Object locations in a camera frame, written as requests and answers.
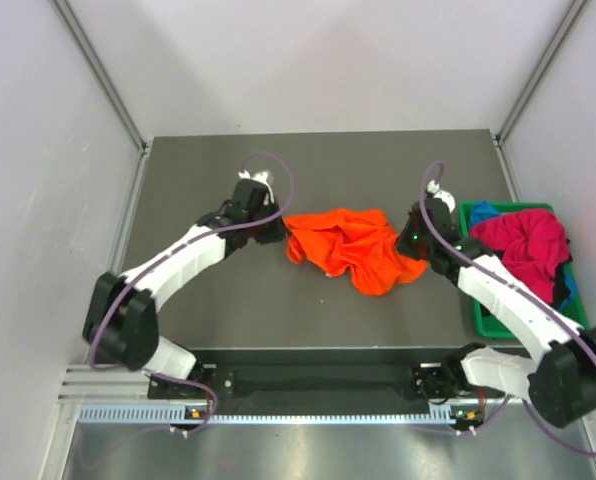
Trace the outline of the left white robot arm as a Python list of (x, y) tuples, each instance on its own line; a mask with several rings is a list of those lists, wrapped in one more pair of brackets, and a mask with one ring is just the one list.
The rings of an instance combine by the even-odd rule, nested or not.
[(192, 279), (249, 241), (264, 245), (285, 236), (271, 174), (241, 171), (232, 197), (179, 240), (140, 266), (97, 279), (82, 332), (90, 361), (156, 372), (170, 377), (181, 395), (198, 394), (205, 382), (202, 363), (160, 334), (160, 309)]

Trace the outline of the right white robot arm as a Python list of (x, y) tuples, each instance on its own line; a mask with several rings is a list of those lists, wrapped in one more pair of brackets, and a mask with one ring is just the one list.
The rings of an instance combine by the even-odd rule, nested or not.
[(397, 252), (426, 261), (462, 293), (485, 306), (526, 356), (468, 344), (442, 362), (450, 392), (477, 387), (530, 403), (548, 424), (564, 428), (596, 410), (596, 327), (584, 330), (516, 279), (479, 240), (460, 234), (447, 201), (423, 193), (396, 241)]

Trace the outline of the orange t shirt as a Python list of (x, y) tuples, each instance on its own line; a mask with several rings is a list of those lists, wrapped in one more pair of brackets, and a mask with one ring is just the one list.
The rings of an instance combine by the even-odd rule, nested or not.
[(396, 251), (398, 233), (380, 209), (337, 208), (284, 219), (289, 232), (286, 254), (307, 260), (328, 277), (350, 276), (360, 293), (383, 296), (398, 284), (411, 284), (427, 263)]

